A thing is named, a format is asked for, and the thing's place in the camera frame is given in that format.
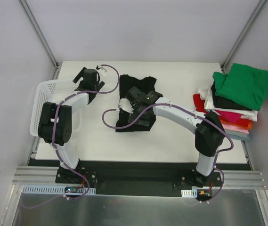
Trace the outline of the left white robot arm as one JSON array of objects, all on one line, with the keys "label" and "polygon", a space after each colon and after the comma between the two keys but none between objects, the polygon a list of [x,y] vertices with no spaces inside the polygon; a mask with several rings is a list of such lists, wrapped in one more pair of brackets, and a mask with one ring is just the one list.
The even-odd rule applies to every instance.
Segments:
[{"label": "left white robot arm", "polygon": [[76,116],[101,93],[103,67],[82,68],[73,80],[45,81],[38,85],[32,110],[30,134],[38,136],[56,152],[66,177],[72,183],[82,180],[79,157],[71,143],[81,120]]}]

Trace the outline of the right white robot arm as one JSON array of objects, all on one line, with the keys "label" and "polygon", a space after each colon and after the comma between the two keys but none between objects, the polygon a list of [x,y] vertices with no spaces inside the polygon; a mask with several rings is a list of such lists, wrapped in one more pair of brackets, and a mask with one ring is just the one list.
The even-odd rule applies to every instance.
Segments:
[{"label": "right white robot arm", "polygon": [[188,110],[156,91],[146,94],[137,87],[132,87],[125,98],[132,108],[129,122],[138,122],[137,117],[141,114],[140,124],[145,125],[152,116],[160,116],[191,131],[195,135],[195,148],[199,156],[194,172],[185,176],[185,179],[196,187],[203,187],[211,182],[216,153],[225,137],[217,114],[201,114]]}]

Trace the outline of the white plastic basket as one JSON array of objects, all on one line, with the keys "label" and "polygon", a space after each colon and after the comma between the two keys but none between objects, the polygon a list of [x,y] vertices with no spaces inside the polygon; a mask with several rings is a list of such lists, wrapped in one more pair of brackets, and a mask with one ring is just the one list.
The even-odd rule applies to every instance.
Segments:
[{"label": "white plastic basket", "polygon": [[38,125],[42,107],[45,102],[60,103],[66,97],[74,94],[78,86],[71,79],[49,80],[41,82],[36,89],[30,123],[30,134],[38,135]]}]

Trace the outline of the white folded t-shirt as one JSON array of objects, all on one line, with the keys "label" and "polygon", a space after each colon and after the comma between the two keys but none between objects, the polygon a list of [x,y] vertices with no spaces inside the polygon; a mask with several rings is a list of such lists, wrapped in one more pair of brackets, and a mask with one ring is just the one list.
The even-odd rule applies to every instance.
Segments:
[{"label": "white folded t-shirt", "polygon": [[226,115],[226,119],[230,116],[240,116],[240,119],[247,119],[251,121],[257,121],[258,119],[258,112],[255,110],[246,111],[216,108],[213,102],[213,93],[209,87],[199,88],[197,93],[200,95],[201,100],[204,100],[204,109],[206,112],[213,111],[219,116]]}]

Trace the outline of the black folded t-shirt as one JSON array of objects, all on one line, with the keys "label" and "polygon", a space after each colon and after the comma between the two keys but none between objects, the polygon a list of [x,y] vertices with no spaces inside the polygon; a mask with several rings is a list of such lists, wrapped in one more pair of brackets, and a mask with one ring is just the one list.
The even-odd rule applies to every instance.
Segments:
[{"label": "black folded t-shirt", "polygon": [[224,97],[216,96],[215,95],[215,92],[216,92],[215,83],[212,84],[211,91],[212,91],[213,104],[216,108],[251,111],[251,109],[244,107],[242,105],[239,105],[235,103],[234,101],[231,101]]}]

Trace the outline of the magenta folded t-shirt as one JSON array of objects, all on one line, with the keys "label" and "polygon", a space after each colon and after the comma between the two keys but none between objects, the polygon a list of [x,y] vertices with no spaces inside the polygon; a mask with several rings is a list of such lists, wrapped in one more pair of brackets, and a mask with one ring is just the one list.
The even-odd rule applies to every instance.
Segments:
[{"label": "magenta folded t-shirt", "polygon": [[216,112],[230,123],[236,123],[242,116],[239,113],[233,113],[233,112],[226,112],[220,110],[216,110]]}]

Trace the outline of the light blue folded t-shirt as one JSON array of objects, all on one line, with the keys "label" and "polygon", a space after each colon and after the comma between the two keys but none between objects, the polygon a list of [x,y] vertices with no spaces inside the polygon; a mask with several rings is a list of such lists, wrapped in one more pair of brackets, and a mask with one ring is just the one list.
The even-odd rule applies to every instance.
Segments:
[{"label": "light blue folded t-shirt", "polygon": [[248,140],[250,140],[250,137],[249,136],[247,136],[247,137],[240,137],[240,136],[236,136],[236,135],[229,135],[229,137],[232,140],[240,140],[240,141],[248,141]]}]

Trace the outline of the grey folded t-shirt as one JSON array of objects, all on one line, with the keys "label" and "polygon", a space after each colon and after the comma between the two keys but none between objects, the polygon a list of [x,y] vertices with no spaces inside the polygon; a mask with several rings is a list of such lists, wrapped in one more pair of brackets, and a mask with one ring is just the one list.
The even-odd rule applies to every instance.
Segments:
[{"label": "grey folded t-shirt", "polygon": [[247,137],[247,136],[249,136],[249,134],[244,134],[244,133],[236,132],[236,131],[232,131],[232,130],[226,130],[226,133],[228,135],[236,135],[236,136],[240,136],[240,137]]}]

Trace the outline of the green folded t-shirt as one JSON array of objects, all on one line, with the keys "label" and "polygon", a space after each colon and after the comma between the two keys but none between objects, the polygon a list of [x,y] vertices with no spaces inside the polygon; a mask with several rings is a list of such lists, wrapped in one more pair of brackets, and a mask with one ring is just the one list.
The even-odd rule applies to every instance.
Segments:
[{"label": "green folded t-shirt", "polygon": [[213,73],[215,95],[259,111],[268,95],[268,70],[234,63],[228,74]]}]

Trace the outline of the orange folded t-shirt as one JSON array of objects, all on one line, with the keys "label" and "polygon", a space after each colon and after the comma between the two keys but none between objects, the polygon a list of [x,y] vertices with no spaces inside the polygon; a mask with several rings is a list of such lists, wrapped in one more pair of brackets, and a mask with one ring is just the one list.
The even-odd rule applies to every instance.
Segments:
[{"label": "orange folded t-shirt", "polygon": [[246,130],[250,130],[252,128],[252,122],[248,119],[239,119],[236,123],[231,123],[221,116],[219,116],[219,119],[223,124],[233,125],[236,127],[244,128]]}]

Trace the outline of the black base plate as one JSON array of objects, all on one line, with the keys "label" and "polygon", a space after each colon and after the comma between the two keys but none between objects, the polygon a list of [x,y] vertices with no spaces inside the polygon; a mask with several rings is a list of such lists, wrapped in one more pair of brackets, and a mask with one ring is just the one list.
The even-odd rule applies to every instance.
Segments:
[{"label": "black base plate", "polygon": [[198,175],[194,163],[79,161],[74,172],[59,167],[55,182],[84,183],[97,194],[179,197],[182,190],[194,187],[213,190],[222,185],[219,172],[209,178]]}]

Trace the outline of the left aluminium corner post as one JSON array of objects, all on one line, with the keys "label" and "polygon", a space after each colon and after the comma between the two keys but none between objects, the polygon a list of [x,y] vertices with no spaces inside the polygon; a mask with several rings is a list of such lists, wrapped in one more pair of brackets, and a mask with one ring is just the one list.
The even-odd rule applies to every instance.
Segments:
[{"label": "left aluminium corner post", "polygon": [[39,26],[39,23],[38,23],[37,19],[35,18],[33,11],[30,8],[30,5],[28,4],[28,1],[19,0],[18,2],[20,4],[21,8],[23,9],[26,17],[28,18],[29,23],[31,24],[34,32],[36,33],[45,53],[47,54],[47,56],[51,62],[51,64],[54,67],[52,79],[55,80],[59,76],[61,64],[57,61],[56,57],[54,56],[54,53],[51,50],[50,45],[47,42],[47,40],[46,40],[46,38],[45,38],[45,36],[44,36],[40,26]]}]

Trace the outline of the aluminium corner post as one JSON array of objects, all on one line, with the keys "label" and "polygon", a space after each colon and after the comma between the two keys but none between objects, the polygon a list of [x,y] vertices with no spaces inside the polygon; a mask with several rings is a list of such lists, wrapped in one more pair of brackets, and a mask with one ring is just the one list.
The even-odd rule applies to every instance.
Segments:
[{"label": "aluminium corner post", "polygon": [[245,25],[243,26],[242,30],[240,31],[237,39],[235,40],[230,52],[228,53],[226,59],[220,65],[222,73],[225,72],[226,68],[229,66],[233,58],[235,57],[237,51],[239,50],[240,46],[244,42],[245,38],[247,37],[248,33],[250,32],[251,28],[255,24],[257,18],[263,11],[264,7],[268,3],[268,0],[259,0],[254,7],[252,13],[250,14],[249,18],[247,19]]},{"label": "aluminium corner post", "polygon": [[31,24],[34,32],[36,33],[45,53],[47,54],[47,56],[51,62],[51,64],[54,67],[52,79],[55,80],[59,76],[61,64],[57,61],[56,57],[54,56],[54,53],[51,50],[50,45],[47,42],[47,40],[46,40],[46,38],[45,38],[45,36],[44,36],[40,26],[39,26],[39,23],[38,23],[37,19],[35,18],[33,11],[30,8],[30,5],[28,4],[28,1],[19,0],[18,2],[20,4],[21,8],[23,9],[26,17],[28,18],[29,23]]}]

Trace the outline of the right aluminium corner post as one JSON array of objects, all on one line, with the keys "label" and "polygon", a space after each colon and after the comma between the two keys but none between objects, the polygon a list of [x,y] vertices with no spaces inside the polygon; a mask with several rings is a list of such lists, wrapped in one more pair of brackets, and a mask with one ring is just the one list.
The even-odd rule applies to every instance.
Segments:
[{"label": "right aluminium corner post", "polygon": [[239,50],[240,46],[244,42],[245,38],[247,37],[248,33],[250,32],[251,28],[255,24],[257,18],[263,11],[264,7],[268,3],[268,0],[259,0],[254,7],[252,13],[250,14],[249,18],[247,19],[245,25],[243,26],[242,30],[240,31],[237,39],[235,40],[230,52],[228,53],[226,59],[220,65],[222,73],[225,72],[226,68],[229,66],[233,58],[235,57],[237,51]]}]

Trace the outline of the aluminium rail frame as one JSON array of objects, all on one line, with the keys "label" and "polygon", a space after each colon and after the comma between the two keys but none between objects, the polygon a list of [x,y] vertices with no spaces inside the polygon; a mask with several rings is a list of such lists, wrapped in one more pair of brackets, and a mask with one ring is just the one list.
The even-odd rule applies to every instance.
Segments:
[{"label": "aluminium rail frame", "polygon": [[[133,161],[80,161],[78,172],[89,182],[101,180],[145,180],[171,181],[185,184],[189,173],[194,172],[196,163],[192,162],[133,162]],[[27,166],[19,166],[13,184],[76,184],[80,176],[60,166],[59,161],[31,159]],[[226,187],[246,189],[266,188],[263,174],[253,171],[249,164],[218,164],[212,180],[216,185],[224,179]]]}]

